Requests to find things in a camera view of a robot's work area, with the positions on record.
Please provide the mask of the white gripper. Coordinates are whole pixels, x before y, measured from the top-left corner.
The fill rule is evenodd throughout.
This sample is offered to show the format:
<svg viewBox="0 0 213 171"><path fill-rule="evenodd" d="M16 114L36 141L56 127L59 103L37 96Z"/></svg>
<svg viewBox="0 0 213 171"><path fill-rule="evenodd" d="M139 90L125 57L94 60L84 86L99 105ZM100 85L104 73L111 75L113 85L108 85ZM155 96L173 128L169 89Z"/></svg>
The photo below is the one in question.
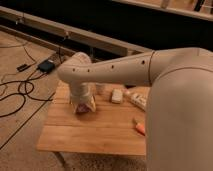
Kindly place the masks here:
<svg viewBox="0 0 213 171"><path fill-rule="evenodd" d="M96 104L93 93L88 83L73 83L69 85L70 89L70 101L73 106L73 112L76 113L78 104L86 104L90 111L96 111Z"/></svg>

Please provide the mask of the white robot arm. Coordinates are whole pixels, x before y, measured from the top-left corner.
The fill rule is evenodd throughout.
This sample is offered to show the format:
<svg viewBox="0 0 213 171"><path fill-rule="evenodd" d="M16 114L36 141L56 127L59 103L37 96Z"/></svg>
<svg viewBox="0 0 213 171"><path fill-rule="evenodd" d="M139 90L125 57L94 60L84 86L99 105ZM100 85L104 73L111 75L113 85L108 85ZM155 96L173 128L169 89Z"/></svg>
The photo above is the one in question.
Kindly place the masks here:
<svg viewBox="0 0 213 171"><path fill-rule="evenodd" d="M148 87L147 171L213 171L213 51L155 50L96 63L77 52L58 76L72 101L91 109L91 83Z"/></svg>

